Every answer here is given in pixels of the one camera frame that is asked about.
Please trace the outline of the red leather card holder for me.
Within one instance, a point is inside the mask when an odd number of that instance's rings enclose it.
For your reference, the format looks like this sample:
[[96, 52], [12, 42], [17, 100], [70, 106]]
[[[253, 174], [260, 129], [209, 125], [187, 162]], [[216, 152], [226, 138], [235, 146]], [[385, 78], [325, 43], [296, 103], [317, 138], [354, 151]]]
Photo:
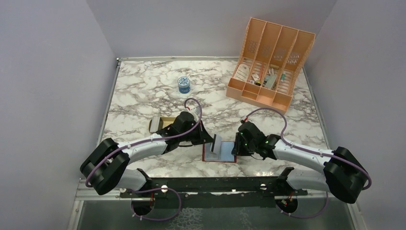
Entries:
[[211, 152], [211, 143], [206, 143], [203, 146], [202, 161], [205, 162], [229, 162], [237, 163], [237, 157], [232, 154], [234, 142], [222, 141], [220, 152]]

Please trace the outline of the beige oval tray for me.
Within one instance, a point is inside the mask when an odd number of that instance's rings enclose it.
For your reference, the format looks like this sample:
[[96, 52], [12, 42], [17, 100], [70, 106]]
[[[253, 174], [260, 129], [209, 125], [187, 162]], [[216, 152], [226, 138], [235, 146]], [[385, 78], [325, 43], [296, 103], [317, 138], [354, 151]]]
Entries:
[[172, 124], [175, 121], [175, 117], [160, 117], [160, 130]]

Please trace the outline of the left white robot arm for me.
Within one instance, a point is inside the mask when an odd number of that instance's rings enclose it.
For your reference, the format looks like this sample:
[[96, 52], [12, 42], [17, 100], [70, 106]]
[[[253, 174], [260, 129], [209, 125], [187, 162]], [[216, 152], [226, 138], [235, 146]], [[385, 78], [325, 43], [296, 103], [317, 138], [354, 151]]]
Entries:
[[103, 140], [79, 170], [85, 176], [87, 186], [99, 195], [115, 188], [125, 188], [143, 197], [150, 192], [147, 175], [140, 169], [128, 169], [128, 165], [166, 154], [178, 148], [182, 142], [196, 146], [212, 143], [213, 140], [195, 113], [181, 112], [172, 124], [133, 143], [115, 142], [112, 138]]

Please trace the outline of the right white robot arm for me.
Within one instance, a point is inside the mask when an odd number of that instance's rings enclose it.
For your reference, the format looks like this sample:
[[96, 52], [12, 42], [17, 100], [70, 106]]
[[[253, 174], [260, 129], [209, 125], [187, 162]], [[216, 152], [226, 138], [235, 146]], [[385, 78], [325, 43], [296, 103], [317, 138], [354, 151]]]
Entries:
[[369, 180], [364, 167], [344, 147], [315, 149], [287, 141], [280, 135], [266, 136], [249, 121], [238, 128], [235, 141], [234, 155], [257, 153], [263, 159], [290, 161], [307, 168], [293, 169], [276, 182], [277, 191], [282, 195], [311, 189], [329, 192], [340, 201], [353, 204]]

